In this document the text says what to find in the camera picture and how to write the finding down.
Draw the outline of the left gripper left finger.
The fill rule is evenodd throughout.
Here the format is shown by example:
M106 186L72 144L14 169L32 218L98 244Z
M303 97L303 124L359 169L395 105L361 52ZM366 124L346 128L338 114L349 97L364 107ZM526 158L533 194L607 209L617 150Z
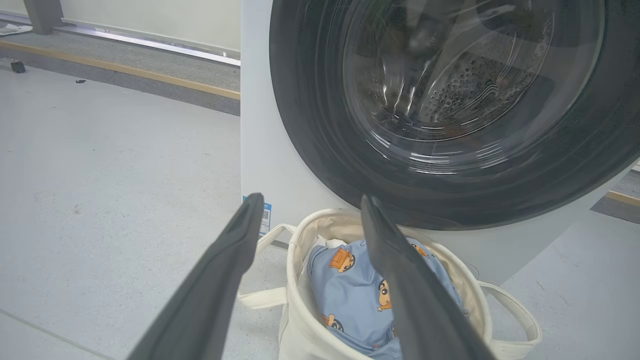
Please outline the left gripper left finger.
M242 276L253 264L265 199L252 193L199 258L129 355L220 360Z

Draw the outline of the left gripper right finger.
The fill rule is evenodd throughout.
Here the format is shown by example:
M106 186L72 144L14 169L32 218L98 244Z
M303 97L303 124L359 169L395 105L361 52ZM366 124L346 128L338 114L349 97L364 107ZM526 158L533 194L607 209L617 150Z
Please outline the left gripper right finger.
M492 360L493 353L383 203L361 198L361 222L372 266L389 285L405 360Z

